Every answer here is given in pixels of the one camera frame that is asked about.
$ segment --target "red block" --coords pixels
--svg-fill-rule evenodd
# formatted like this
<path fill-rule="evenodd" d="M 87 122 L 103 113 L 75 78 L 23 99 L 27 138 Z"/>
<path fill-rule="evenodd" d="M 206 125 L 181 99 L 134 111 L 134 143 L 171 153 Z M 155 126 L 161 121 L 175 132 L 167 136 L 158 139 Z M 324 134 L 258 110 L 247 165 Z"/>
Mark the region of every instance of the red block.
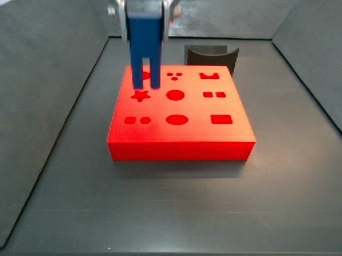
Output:
<path fill-rule="evenodd" d="M 247 160 L 255 136 L 229 69 L 162 66 L 135 91 L 127 67 L 108 134 L 114 160 Z"/>

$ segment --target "black object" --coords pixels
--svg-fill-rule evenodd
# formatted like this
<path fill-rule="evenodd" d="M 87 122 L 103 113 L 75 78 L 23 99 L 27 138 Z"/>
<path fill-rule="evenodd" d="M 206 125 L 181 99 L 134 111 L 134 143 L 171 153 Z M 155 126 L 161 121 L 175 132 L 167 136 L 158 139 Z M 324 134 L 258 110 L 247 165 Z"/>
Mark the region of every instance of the black object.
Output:
<path fill-rule="evenodd" d="M 239 48 L 227 52 L 226 45 L 186 45 L 186 65 L 227 66 L 233 75 Z"/>

